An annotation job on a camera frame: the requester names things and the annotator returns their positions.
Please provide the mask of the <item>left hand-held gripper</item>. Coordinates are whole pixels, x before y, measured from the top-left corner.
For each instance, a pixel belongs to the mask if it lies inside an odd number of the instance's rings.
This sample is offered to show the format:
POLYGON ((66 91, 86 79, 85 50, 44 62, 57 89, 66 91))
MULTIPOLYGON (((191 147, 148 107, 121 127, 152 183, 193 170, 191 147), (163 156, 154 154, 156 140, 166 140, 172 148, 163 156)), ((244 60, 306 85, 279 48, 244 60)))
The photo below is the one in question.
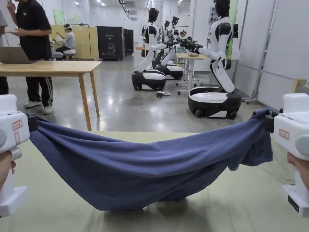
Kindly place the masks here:
MULTIPOLYGON (((22 156, 19 145, 29 140, 30 132, 38 129, 37 118, 17 110, 15 95, 0 96, 0 152, 11 152, 11 160, 22 156)), ((10 168, 6 181, 0 191, 0 216, 13 215, 21 204, 27 186, 15 187, 13 171, 10 168)))

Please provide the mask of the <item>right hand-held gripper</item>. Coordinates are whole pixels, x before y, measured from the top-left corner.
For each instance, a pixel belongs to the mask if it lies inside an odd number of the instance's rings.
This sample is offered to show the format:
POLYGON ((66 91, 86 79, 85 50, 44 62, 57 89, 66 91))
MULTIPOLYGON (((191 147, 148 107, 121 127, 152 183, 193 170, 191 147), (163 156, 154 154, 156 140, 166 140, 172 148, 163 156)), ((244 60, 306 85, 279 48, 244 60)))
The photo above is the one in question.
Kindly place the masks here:
MULTIPOLYGON (((265 116, 265 129, 273 133, 275 142, 300 160, 309 160, 309 96, 291 93, 283 96, 279 113, 265 116)), ((288 202, 299 214, 309 213, 309 192, 295 168, 295 184, 284 185, 288 202)))

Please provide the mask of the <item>person's right hand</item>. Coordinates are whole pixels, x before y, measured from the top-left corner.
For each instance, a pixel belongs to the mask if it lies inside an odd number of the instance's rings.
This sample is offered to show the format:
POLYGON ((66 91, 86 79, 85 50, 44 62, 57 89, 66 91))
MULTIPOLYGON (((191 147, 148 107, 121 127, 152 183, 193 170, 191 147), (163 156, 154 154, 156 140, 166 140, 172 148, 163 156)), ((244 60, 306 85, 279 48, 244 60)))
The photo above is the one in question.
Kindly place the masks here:
POLYGON ((306 189, 309 190, 309 161, 301 160, 288 152, 287 162, 299 171, 302 182, 306 186, 306 189))

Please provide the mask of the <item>person's left hand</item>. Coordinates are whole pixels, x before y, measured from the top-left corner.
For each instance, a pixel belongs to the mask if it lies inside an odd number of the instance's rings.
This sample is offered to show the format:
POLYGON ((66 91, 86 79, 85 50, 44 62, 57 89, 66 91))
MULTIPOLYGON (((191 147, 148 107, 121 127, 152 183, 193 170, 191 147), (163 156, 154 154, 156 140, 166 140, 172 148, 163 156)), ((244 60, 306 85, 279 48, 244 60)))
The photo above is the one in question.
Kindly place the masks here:
POLYGON ((14 168, 16 163, 11 160, 12 154, 10 151, 6 151, 0 154, 0 190, 2 189, 5 181, 7 180, 9 171, 14 174, 14 168))

